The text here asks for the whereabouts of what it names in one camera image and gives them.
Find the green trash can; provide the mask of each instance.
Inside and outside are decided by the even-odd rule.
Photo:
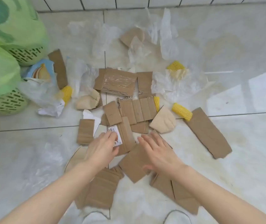
[[[15,114],[29,103],[16,89],[21,81],[16,59],[0,47],[0,114]]]
[[[0,0],[0,46],[21,66],[46,56],[47,32],[28,0]]]

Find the forearm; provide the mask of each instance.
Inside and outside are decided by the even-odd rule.
[[[80,163],[15,208],[0,224],[54,224],[58,223],[72,201],[92,180],[97,170]]]
[[[189,166],[182,165],[175,180],[182,184],[220,224],[266,223],[266,214]]]

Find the person's left hand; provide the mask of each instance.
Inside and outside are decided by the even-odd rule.
[[[102,170],[118,154],[119,147],[113,148],[115,141],[117,141],[116,132],[101,133],[89,144],[84,160],[90,162],[97,171]]]

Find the wall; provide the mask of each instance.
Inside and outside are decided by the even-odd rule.
[[[37,11],[121,9],[266,2],[266,0],[31,0]]]

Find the hand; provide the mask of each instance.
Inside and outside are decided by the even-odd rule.
[[[84,160],[90,162],[97,171],[102,170],[118,154],[119,147],[113,148],[115,141],[117,141],[116,132],[101,133],[89,144]]]
[[[185,164],[177,157],[169,144],[155,131],[148,135],[138,137],[139,143],[148,154],[152,165],[145,165],[144,168],[163,172],[172,179],[180,168]]]

